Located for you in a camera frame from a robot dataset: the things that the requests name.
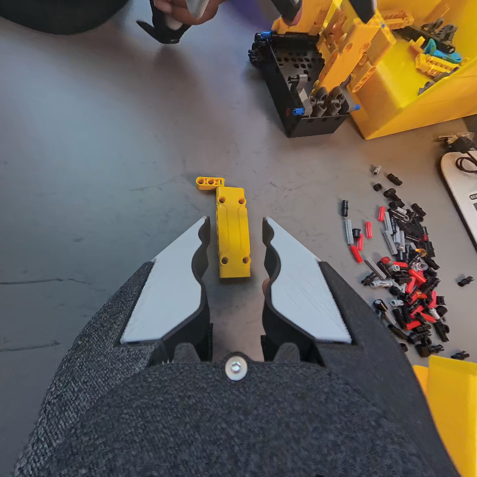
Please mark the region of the lego gear parts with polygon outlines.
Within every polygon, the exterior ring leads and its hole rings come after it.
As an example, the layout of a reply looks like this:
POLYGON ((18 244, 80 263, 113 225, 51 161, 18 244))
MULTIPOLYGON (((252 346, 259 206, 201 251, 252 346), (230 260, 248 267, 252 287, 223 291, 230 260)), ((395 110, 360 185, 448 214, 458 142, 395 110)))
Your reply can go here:
POLYGON ((457 72, 467 61, 454 46, 458 27, 444 23, 450 4, 439 3, 422 25, 414 25, 414 16, 406 9, 382 10, 381 15, 390 30, 408 41, 414 55, 415 68, 428 80, 419 88, 418 95, 429 90, 436 82, 457 72))

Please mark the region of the person's left forearm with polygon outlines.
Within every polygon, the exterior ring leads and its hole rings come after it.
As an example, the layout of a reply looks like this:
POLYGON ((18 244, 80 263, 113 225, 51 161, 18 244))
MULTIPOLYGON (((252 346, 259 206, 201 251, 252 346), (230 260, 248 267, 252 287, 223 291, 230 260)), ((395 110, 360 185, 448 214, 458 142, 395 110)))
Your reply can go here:
POLYGON ((126 3, 126 0, 2 0, 0 16, 34 31, 73 35, 103 25, 126 3))

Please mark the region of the yellow lego curved panel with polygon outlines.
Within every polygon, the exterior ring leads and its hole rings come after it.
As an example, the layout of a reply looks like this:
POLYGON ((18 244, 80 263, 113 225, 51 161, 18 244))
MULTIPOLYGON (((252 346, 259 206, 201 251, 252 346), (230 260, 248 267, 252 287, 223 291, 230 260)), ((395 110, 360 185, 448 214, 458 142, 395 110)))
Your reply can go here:
POLYGON ((219 277, 250 277, 251 249, 244 189, 219 186, 216 193, 219 277))

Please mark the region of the black power adapter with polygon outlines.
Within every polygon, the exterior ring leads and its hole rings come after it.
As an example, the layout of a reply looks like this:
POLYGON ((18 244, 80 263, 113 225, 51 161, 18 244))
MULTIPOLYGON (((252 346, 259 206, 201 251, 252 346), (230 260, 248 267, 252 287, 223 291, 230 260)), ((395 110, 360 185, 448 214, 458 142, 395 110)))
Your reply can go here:
POLYGON ((437 138, 437 141, 442 145, 445 152, 459 152, 465 154, 469 151, 477 150, 474 138, 474 132, 465 132, 441 135, 437 138))

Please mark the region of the person's left hand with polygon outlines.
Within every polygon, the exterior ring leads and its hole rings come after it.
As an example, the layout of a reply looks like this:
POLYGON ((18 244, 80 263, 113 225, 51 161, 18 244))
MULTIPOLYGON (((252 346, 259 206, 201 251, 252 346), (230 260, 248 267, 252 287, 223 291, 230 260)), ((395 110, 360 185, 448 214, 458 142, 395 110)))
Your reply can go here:
POLYGON ((178 30, 183 25, 195 26, 210 21, 217 14, 222 0, 210 0, 206 2, 206 8, 200 18, 190 13, 185 0, 154 0, 153 5, 164 12, 165 22, 170 29, 178 30))

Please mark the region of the white board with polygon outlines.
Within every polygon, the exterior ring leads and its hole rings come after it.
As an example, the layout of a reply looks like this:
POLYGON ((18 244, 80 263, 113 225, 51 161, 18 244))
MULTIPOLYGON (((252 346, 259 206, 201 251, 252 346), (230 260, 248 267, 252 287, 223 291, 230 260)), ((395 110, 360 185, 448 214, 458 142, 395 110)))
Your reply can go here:
POLYGON ((440 161, 440 171, 456 210, 477 247, 477 156, 476 151, 465 154, 448 152, 440 161))

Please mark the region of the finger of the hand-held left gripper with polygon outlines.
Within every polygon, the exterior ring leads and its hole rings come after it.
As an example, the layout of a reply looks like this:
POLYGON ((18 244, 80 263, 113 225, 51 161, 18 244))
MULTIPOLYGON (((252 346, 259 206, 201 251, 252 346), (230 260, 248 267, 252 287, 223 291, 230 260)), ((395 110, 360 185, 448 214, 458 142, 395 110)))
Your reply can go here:
POLYGON ((350 0, 349 3, 363 23, 368 23, 376 13, 376 0, 350 0))
POLYGON ((302 0, 273 0, 273 5, 285 24, 293 26, 299 21, 302 11, 302 0))

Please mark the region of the yellow storage bin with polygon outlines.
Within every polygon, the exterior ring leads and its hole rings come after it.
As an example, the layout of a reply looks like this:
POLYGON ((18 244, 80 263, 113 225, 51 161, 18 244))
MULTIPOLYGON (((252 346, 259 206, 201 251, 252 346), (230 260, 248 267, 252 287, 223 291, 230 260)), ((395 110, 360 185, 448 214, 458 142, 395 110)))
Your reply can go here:
POLYGON ((477 2, 475 0, 377 1, 383 10, 407 10, 421 26, 444 17, 458 27, 453 44, 468 58, 457 72, 439 80, 421 95, 428 77, 415 68, 408 41, 396 44, 356 93, 361 109, 352 114, 364 139, 374 139, 427 125, 475 115, 477 111, 477 2))
POLYGON ((477 365, 432 356, 413 366, 439 436, 457 471, 477 475, 477 365))

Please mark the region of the pile of lego pins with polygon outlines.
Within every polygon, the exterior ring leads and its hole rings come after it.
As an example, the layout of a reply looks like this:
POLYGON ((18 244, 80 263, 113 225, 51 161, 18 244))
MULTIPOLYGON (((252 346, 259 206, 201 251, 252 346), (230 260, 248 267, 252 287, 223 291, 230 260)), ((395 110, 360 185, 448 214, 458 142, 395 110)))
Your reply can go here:
POLYGON ((476 253, 439 173, 385 179, 343 171, 336 188, 341 267, 409 354, 476 362, 476 253))

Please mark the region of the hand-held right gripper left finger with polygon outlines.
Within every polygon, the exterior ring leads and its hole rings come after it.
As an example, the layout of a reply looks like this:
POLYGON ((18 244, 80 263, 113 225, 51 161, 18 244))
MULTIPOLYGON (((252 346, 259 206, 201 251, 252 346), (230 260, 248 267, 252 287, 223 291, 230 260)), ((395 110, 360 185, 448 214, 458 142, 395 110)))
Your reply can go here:
POLYGON ((189 343, 201 361, 212 360, 213 328, 202 279, 209 244, 210 218, 201 217, 152 259, 120 345, 152 344, 153 361, 172 361, 176 346, 189 343))

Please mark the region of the yellow grey lego build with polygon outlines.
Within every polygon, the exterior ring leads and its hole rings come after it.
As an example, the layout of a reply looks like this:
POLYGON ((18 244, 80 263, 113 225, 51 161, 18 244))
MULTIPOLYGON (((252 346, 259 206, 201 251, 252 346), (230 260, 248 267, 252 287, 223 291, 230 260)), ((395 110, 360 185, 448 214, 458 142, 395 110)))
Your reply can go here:
POLYGON ((349 1, 302 1, 301 17, 295 25, 289 26, 279 17, 271 30, 319 35, 317 47, 325 67, 313 93, 322 87, 333 90, 350 76, 347 90, 357 104, 356 93, 396 43, 378 8, 373 18, 363 23, 349 1))

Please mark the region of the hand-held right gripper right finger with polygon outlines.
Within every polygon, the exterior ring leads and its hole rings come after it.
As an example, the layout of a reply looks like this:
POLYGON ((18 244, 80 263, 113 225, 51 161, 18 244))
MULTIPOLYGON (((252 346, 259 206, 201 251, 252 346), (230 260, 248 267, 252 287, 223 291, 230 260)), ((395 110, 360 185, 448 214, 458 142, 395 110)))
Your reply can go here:
POLYGON ((262 312, 265 361, 294 344, 302 361, 322 361, 318 345, 351 345, 352 334, 322 271, 323 262, 270 217, 263 218, 268 285, 262 312))

